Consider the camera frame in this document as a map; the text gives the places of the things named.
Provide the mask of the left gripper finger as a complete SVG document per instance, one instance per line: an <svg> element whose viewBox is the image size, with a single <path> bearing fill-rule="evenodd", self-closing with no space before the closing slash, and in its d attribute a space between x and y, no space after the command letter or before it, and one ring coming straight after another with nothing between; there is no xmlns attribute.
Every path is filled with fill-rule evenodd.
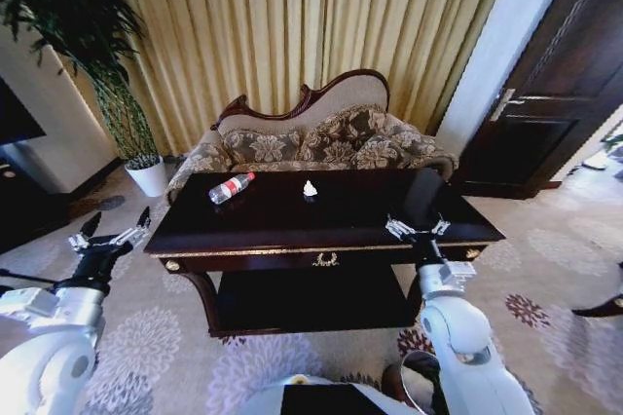
<svg viewBox="0 0 623 415"><path fill-rule="evenodd" d="M150 208L146 207L138 217L137 223L133 227L129 227L122 233L115 236L109 241L110 245L124 245L129 243L132 246L136 246L142 242L142 240L149 233L149 226L151 224Z"/></svg>
<svg viewBox="0 0 623 415"><path fill-rule="evenodd" d="M71 235L68 242L76 252L89 248L92 245L92 236L98 228L102 213L98 211L87 220L77 234Z"/></svg>

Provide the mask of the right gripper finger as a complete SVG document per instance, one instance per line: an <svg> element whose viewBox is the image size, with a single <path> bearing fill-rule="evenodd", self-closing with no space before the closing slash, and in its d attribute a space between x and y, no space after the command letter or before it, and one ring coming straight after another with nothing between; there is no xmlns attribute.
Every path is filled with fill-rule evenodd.
<svg viewBox="0 0 623 415"><path fill-rule="evenodd" d="M433 237L441 237L450 228L451 222L446 220L441 213L436 212L432 215L432 228L430 234Z"/></svg>
<svg viewBox="0 0 623 415"><path fill-rule="evenodd" d="M385 228L399 241L410 241L415 235L415 230L413 228L400 220L393 219L390 215L387 216Z"/></svg>

